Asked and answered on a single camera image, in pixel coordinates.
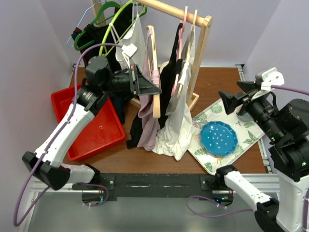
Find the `pink tank top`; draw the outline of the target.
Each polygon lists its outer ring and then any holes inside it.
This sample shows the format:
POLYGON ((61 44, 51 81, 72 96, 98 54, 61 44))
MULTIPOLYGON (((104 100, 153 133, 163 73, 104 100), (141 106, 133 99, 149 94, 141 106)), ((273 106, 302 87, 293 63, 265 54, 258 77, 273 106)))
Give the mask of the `pink tank top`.
MULTIPOLYGON (((151 81, 147 58, 146 48, 142 74, 151 81)), ((140 110, 138 112, 138 117, 141 119, 142 134, 137 147, 143 147, 146 151, 151 151, 155 147, 157 131, 160 130, 158 119, 153 117, 153 95, 140 96, 140 110)))

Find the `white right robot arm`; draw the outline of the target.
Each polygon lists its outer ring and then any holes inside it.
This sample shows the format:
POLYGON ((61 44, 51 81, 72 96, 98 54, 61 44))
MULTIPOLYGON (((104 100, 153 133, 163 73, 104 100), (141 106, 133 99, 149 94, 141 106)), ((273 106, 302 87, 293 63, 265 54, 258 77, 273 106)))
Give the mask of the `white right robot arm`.
POLYGON ((270 140, 280 198, 259 191, 232 165, 217 169, 217 188, 234 190, 252 209, 265 232, 306 232, 309 229, 309 103, 293 99, 282 109, 269 102, 257 82, 239 81, 241 92, 220 91, 227 114, 237 107, 248 113, 270 140))

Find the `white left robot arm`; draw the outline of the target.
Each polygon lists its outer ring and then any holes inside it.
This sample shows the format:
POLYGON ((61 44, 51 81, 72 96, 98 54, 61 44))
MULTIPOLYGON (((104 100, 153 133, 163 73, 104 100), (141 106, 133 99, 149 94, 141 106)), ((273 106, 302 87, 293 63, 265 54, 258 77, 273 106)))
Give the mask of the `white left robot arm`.
POLYGON ((108 92, 111 91, 137 96, 162 92, 157 84, 142 74, 137 64, 113 72, 106 57, 92 57, 85 69, 85 80, 61 122, 40 147, 22 156, 31 176, 53 190, 59 190, 68 183, 83 183, 88 189, 99 186, 97 169, 90 165, 66 165, 63 159, 82 130, 107 103, 108 92))

